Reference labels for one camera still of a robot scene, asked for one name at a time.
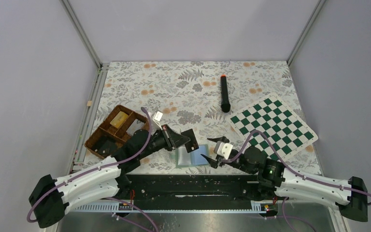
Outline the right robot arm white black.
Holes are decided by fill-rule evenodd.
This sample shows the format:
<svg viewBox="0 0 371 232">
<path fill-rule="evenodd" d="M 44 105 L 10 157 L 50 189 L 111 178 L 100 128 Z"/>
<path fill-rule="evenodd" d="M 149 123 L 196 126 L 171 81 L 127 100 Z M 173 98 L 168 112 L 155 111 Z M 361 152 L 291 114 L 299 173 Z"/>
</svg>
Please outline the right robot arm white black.
<svg viewBox="0 0 371 232">
<path fill-rule="evenodd" d="M 229 166 L 257 176 L 258 186 L 253 190 L 243 189 L 243 195 L 255 201 L 285 197 L 306 200 L 339 210 L 347 219 L 368 221 L 367 188 L 361 178 L 330 179 L 295 171 L 268 158 L 265 152 L 254 146 L 239 153 L 226 137 L 215 138 L 213 142 L 216 143 L 216 158 L 203 156 L 212 168 L 225 165 L 225 159 L 234 158 Z"/>
</svg>

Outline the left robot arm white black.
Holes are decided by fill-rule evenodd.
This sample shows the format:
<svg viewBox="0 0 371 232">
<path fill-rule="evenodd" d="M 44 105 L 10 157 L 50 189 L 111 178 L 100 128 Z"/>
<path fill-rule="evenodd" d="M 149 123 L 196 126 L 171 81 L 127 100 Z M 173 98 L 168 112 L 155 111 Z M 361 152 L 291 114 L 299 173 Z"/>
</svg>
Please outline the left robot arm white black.
<svg viewBox="0 0 371 232">
<path fill-rule="evenodd" d="M 161 149 L 173 151 L 183 145 L 197 147 L 192 129 L 178 133 L 163 125 L 154 134 L 137 130 L 98 164 L 63 177 L 53 178 L 49 174 L 41 177 L 29 196 L 31 209 L 27 221 L 47 228 L 83 204 L 113 196 L 126 198 L 131 187 L 125 175 L 139 167 L 141 159 Z"/>
</svg>

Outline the dark credit card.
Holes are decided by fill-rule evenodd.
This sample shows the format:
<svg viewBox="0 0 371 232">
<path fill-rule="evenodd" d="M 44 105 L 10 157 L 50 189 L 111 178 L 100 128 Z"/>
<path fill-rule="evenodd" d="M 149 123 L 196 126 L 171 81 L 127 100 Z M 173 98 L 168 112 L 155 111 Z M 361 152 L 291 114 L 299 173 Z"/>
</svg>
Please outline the dark credit card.
<svg viewBox="0 0 371 232">
<path fill-rule="evenodd" d="M 117 144 L 114 143 L 112 140 L 100 139 L 94 144 L 92 150 L 102 157 L 107 157 L 111 155 L 113 152 L 115 152 L 117 149 L 118 149 Z"/>
<path fill-rule="evenodd" d="M 181 135 L 188 138 L 188 142 L 184 144 L 187 153 L 191 153 L 199 149 L 199 145 L 198 145 L 193 129 L 188 129 L 186 131 L 183 131 L 181 132 Z"/>
</svg>

